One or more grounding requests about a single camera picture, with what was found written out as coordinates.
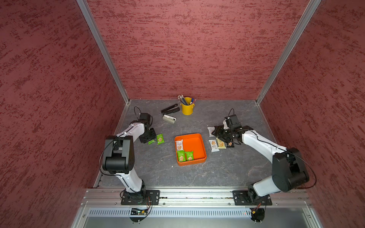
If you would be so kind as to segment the orange plastic storage tray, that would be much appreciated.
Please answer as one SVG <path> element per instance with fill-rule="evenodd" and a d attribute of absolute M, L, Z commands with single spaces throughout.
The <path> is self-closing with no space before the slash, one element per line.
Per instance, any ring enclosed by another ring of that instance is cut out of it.
<path fill-rule="evenodd" d="M 204 163 L 207 159 L 207 154 L 204 146 L 202 136 L 200 134 L 189 134 L 175 137 L 175 141 L 182 140 L 183 149 L 185 151 L 194 152 L 194 160 L 192 161 L 179 161 L 179 156 L 176 155 L 177 163 L 179 166 L 187 166 L 193 164 Z"/>

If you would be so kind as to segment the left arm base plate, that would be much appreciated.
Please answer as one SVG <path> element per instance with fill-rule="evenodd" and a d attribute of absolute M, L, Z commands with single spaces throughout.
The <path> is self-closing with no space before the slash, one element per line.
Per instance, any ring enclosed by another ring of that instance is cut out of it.
<path fill-rule="evenodd" d="M 142 193 L 129 193 L 126 191 L 122 192 L 121 205 L 158 205 L 160 199 L 159 190 L 146 190 Z"/>

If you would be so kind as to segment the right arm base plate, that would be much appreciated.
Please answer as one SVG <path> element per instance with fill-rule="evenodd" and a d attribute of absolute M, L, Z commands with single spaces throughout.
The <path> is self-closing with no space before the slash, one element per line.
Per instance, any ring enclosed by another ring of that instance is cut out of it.
<path fill-rule="evenodd" d="M 236 206 L 272 206 L 270 195 L 258 196 L 252 191 L 232 191 Z"/>

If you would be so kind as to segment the white pink cookie packet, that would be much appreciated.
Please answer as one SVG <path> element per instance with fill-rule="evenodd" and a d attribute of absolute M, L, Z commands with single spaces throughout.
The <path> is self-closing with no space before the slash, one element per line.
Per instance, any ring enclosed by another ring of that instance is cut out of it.
<path fill-rule="evenodd" d="M 213 135 L 213 132 L 215 131 L 215 127 L 207 127 L 207 129 L 208 129 L 208 132 L 209 132 L 209 137 L 215 137 Z"/>

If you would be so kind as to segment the white red cookie packet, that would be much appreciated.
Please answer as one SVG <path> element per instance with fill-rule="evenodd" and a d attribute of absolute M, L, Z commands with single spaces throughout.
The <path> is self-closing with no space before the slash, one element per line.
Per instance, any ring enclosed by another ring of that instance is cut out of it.
<path fill-rule="evenodd" d="M 183 151 L 183 140 L 178 140 L 175 142 L 176 151 Z"/>

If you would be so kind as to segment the black cookie packet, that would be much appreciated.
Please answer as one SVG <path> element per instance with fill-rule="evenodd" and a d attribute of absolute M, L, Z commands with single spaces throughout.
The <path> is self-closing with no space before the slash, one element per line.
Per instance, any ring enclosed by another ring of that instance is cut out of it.
<path fill-rule="evenodd" d="M 227 148 L 234 148 L 234 143 L 229 142 L 229 143 L 227 143 L 227 146 L 226 147 Z"/>

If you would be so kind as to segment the yellow cookie packet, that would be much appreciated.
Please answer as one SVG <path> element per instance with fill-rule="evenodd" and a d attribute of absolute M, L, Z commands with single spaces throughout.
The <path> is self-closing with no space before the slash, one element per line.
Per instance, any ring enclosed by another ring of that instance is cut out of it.
<path fill-rule="evenodd" d="M 216 138 L 218 149 L 226 149 L 225 142 L 220 140 L 219 138 Z"/>

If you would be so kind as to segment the white cookie packet front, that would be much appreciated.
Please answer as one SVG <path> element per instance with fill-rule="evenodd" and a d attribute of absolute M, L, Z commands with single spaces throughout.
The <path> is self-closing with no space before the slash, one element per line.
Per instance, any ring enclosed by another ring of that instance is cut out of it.
<path fill-rule="evenodd" d="M 209 140 L 209 144 L 211 146 L 212 153 L 218 152 L 220 150 L 216 140 Z"/>

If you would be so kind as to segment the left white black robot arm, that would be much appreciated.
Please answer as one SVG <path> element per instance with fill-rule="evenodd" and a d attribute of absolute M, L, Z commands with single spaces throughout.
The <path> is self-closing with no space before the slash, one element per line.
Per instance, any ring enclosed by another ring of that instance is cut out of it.
<path fill-rule="evenodd" d="M 125 192 L 133 200 L 146 198 L 145 184 L 134 169 L 134 142 L 146 130 L 146 121 L 133 121 L 122 133 L 106 139 L 105 148 L 99 159 L 101 173 L 106 176 L 116 176 L 123 183 Z"/>

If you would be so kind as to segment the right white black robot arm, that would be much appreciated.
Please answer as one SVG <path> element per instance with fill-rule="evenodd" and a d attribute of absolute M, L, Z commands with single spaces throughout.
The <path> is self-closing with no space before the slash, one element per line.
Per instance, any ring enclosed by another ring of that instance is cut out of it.
<path fill-rule="evenodd" d="M 271 176 L 248 187 L 251 201 L 272 193 L 288 192 L 310 181 L 306 163 L 296 148 L 280 146 L 249 126 L 232 130 L 220 125 L 214 128 L 212 135 L 225 143 L 234 143 L 236 139 L 238 143 L 250 146 L 271 162 Z"/>

